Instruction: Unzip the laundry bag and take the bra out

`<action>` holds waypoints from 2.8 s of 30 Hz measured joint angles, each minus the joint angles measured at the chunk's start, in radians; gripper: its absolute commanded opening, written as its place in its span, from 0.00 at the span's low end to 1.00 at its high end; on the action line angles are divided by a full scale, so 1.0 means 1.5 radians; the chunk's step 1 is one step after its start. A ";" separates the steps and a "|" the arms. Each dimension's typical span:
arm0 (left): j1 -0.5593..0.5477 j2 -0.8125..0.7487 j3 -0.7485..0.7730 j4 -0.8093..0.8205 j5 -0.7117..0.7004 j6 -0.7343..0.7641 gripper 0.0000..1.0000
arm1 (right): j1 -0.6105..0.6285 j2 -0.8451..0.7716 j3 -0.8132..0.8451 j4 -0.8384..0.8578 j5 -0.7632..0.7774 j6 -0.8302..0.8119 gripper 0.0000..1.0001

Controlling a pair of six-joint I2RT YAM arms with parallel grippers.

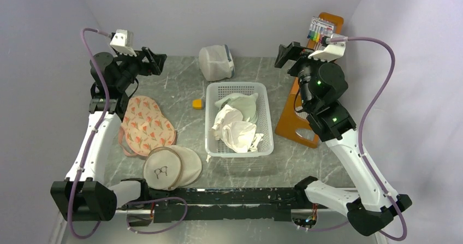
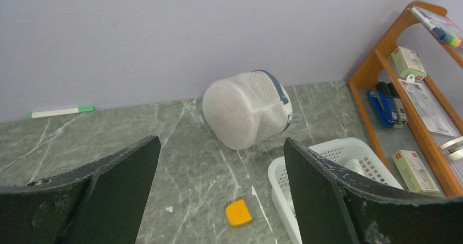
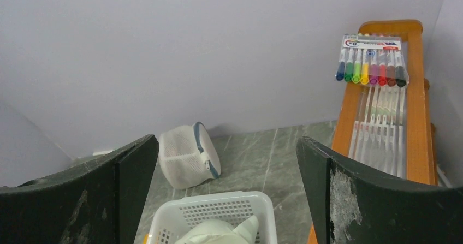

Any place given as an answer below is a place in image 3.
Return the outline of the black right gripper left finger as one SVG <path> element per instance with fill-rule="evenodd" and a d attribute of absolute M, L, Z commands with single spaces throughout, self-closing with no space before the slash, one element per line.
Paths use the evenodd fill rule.
<path fill-rule="evenodd" d="M 1 188 L 1 243 L 133 243 L 157 163 L 152 134 Z"/>

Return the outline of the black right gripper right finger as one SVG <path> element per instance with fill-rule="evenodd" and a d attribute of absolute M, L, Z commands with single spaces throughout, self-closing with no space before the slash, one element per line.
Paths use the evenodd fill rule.
<path fill-rule="evenodd" d="M 384 173 L 308 136 L 296 156 L 318 243 L 462 243 L 462 188 Z"/>

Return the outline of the white mesh laundry bag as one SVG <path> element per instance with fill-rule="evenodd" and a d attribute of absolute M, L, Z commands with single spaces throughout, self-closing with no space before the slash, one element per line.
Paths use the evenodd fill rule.
<path fill-rule="evenodd" d="M 201 122 L 162 133 L 158 161 L 163 175 L 175 189 L 195 187 L 221 175 L 217 151 Z"/>

